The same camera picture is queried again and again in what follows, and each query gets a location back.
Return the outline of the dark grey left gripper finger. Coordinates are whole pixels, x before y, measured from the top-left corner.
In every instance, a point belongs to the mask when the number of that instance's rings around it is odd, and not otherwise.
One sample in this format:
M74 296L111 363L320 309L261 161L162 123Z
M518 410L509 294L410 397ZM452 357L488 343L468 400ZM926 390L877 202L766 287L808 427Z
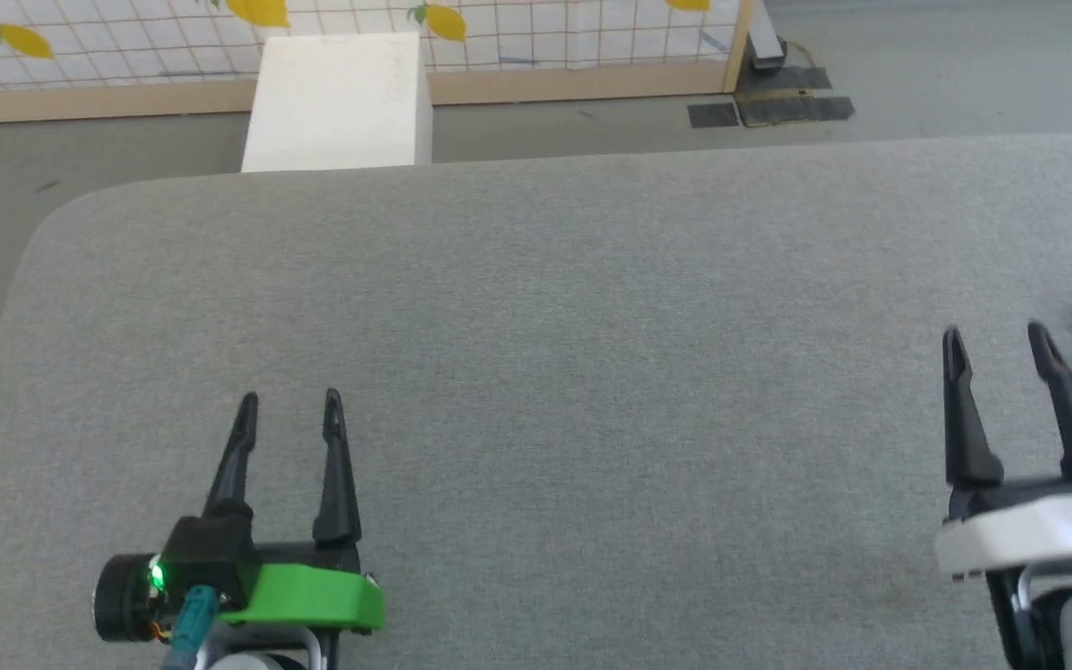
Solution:
M339 390L325 392L322 437L327 446L322 500L312 523L312 539L321 548L345 548L360 542L362 526L358 509L349 437Z
M243 394L235 412L211 490L206 496L204 517L234 516L243 518L247 522L254 518L244 497L249 457L257 441L258 406L259 398L256 392Z

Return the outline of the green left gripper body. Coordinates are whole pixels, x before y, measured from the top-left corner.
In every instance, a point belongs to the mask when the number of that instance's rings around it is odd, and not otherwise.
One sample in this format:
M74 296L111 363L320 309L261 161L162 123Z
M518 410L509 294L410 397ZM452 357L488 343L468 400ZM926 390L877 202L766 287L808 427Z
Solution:
M243 610L222 610L239 624L302 626L370 635L384 624L384 593L362 570L356 544L260 544L260 575Z

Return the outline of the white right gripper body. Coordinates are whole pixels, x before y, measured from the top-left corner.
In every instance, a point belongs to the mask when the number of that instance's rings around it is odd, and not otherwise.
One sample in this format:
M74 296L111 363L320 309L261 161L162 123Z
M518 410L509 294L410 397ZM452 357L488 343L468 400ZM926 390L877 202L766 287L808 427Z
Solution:
M1072 480L1063 476L950 488L936 564L953 577L1072 564Z

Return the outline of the grey fabric sofa cushion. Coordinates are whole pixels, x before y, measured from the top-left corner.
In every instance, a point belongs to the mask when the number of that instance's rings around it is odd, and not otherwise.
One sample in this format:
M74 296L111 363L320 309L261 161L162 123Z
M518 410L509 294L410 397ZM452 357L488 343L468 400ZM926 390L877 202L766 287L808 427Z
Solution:
M345 406L386 626L346 670L1007 670L934 559L942 330L1009 476L1054 474L1072 135L154 180L27 245L0 321L0 670L95 635L260 396L260 544Z

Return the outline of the white rectangular block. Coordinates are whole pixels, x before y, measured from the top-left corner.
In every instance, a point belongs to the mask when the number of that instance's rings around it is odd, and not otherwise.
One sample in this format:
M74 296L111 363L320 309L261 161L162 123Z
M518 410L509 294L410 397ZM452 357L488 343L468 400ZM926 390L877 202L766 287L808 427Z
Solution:
M241 170L431 164L433 102L421 46L416 33L269 38Z

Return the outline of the dark partition foot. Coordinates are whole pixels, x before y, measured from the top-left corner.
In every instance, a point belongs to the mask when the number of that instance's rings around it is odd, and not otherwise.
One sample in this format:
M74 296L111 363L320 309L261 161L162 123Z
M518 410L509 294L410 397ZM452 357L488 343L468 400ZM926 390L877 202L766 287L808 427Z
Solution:
M748 49L750 66L758 72L777 72L785 65L787 44L777 30L763 0L748 0L750 19L748 23Z

